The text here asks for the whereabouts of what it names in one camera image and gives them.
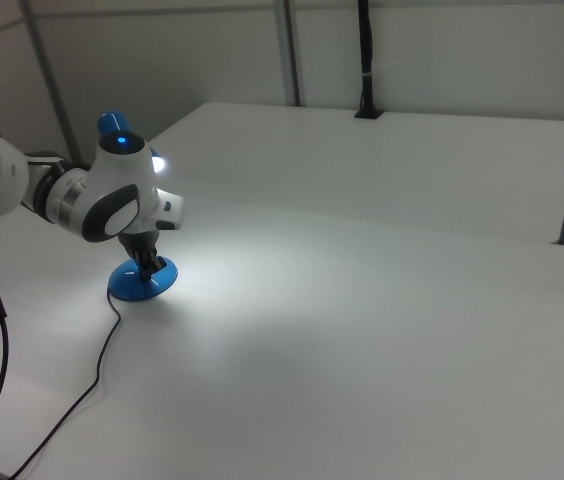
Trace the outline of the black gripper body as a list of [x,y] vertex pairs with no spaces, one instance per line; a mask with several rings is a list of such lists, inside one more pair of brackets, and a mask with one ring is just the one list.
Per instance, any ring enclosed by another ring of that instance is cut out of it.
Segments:
[[134,261],[153,261],[157,258],[156,244],[159,239],[157,230],[141,233],[121,233],[119,242],[130,259]]

